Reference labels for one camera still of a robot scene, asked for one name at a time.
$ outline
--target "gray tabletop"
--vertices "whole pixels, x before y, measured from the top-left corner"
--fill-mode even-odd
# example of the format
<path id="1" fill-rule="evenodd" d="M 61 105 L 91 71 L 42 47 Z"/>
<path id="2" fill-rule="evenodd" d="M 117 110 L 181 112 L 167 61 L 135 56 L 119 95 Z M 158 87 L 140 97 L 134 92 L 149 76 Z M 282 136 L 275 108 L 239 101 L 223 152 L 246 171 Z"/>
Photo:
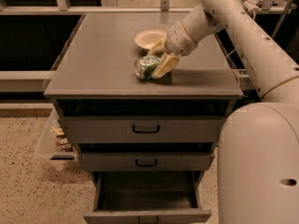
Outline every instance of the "gray tabletop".
<path id="1" fill-rule="evenodd" d="M 214 35 L 161 80 L 141 81 L 135 59 L 145 55 L 135 36 L 167 29 L 185 12 L 87 14 L 45 91 L 48 97 L 240 96 Z"/>

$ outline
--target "granite floor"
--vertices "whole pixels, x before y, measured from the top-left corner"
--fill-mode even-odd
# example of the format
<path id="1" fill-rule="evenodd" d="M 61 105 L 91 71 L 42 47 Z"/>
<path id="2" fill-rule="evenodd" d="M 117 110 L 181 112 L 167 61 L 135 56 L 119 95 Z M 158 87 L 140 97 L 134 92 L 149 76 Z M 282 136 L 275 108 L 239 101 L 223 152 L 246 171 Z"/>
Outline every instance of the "granite floor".
<path id="1" fill-rule="evenodd" d="M 0 104 L 0 223 L 81 224 L 95 186 L 80 168 L 58 171 L 35 154 L 51 105 Z M 216 160 L 200 185 L 208 224 L 218 223 Z"/>

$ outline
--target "floor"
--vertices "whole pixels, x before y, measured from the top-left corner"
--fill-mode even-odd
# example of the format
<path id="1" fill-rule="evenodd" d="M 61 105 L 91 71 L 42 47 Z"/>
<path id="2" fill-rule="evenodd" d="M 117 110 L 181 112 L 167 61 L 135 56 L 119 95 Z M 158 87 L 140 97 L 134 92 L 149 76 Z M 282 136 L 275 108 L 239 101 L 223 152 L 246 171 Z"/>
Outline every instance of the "floor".
<path id="1" fill-rule="evenodd" d="M 171 0 L 171 6 L 198 1 Z M 121 3 L 133 5 L 132 0 Z M 159 6 L 157 0 L 147 3 L 143 6 Z M 85 224 L 83 215 L 93 210 L 95 186 L 87 172 L 57 169 L 36 155 L 51 109 L 50 104 L 0 104 L 0 224 Z M 217 159 L 199 189 L 203 209 L 212 211 L 207 224 L 218 224 Z"/>

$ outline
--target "plate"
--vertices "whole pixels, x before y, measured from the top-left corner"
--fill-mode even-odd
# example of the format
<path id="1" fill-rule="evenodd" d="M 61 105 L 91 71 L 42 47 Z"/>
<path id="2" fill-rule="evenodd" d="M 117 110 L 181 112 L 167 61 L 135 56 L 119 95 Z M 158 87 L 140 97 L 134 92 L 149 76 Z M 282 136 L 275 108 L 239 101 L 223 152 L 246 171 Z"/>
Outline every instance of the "plate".
<path id="1" fill-rule="evenodd" d="M 135 43 L 144 50 L 150 50 L 161 39 L 166 38 L 166 31 L 146 30 L 136 35 Z"/>

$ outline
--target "drawer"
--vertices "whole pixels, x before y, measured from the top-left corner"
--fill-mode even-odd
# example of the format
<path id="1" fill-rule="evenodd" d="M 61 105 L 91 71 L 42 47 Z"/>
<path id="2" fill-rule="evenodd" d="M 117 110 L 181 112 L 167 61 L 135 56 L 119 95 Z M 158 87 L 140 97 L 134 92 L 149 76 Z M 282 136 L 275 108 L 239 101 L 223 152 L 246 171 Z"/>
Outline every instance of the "drawer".
<path id="1" fill-rule="evenodd" d="M 223 119 L 97 119 L 61 118 L 71 143 L 216 144 Z"/>
<path id="2" fill-rule="evenodd" d="M 214 160 L 210 153 L 81 153 L 82 169 L 113 171 L 206 171 Z"/>
<path id="3" fill-rule="evenodd" d="M 89 224 L 206 222 L 191 172 L 99 173 Z"/>

